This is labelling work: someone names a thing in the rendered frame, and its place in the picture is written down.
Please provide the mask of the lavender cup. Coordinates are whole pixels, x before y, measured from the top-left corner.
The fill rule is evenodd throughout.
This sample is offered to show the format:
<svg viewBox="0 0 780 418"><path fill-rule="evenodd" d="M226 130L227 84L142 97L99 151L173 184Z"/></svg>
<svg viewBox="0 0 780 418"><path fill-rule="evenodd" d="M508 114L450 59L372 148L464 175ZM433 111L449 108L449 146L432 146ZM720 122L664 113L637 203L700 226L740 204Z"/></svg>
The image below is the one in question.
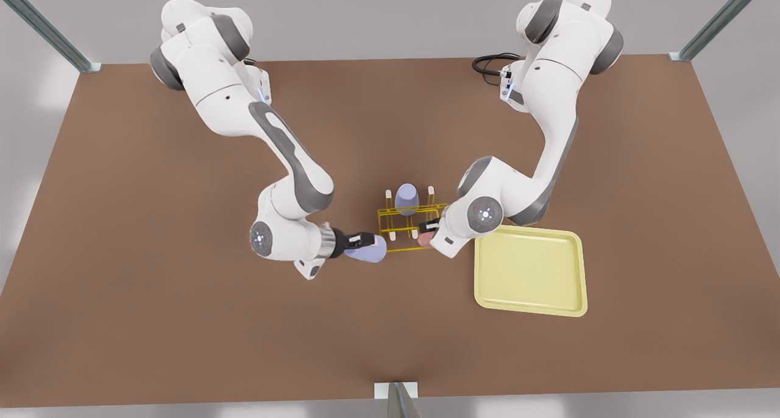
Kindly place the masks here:
<svg viewBox="0 0 780 418"><path fill-rule="evenodd" d="M380 235L374 235L374 243L370 246L363 246L358 249L346 249L344 254L354 260L367 263L379 263L384 260L387 253L385 239Z"/></svg>
<svg viewBox="0 0 780 418"><path fill-rule="evenodd" d="M410 183L401 185L395 194L394 204L395 209L402 216L412 216L417 213L420 207L417 188Z"/></svg>

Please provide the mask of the silver frame post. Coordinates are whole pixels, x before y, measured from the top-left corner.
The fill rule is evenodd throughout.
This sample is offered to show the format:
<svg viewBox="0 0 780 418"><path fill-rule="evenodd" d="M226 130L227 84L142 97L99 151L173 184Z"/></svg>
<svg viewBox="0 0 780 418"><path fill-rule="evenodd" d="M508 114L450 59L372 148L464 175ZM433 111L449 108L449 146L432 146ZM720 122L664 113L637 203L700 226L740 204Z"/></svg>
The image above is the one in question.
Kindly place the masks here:
<svg viewBox="0 0 780 418"><path fill-rule="evenodd" d="M753 0L727 0L680 51L669 52L671 62L691 62Z"/></svg>
<svg viewBox="0 0 780 418"><path fill-rule="evenodd" d="M28 0L1 0L11 8L31 29L52 46L70 65L80 73L97 73L102 64L91 62L56 29Z"/></svg>
<svg viewBox="0 0 780 418"><path fill-rule="evenodd" d="M416 381L374 383L374 398L387 400L386 418L421 418L413 401L418 396Z"/></svg>

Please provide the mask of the pale yellow tray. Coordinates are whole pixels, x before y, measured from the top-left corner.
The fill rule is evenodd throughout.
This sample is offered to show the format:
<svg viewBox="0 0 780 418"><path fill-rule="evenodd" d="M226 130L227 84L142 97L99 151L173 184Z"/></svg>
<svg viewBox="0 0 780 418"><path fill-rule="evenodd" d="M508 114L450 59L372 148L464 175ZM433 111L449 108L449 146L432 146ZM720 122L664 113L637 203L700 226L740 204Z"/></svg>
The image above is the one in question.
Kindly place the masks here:
<svg viewBox="0 0 780 418"><path fill-rule="evenodd" d="M573 232L501 225L474 241L474 299L485 309L580 317L583 245Z"/></svg>

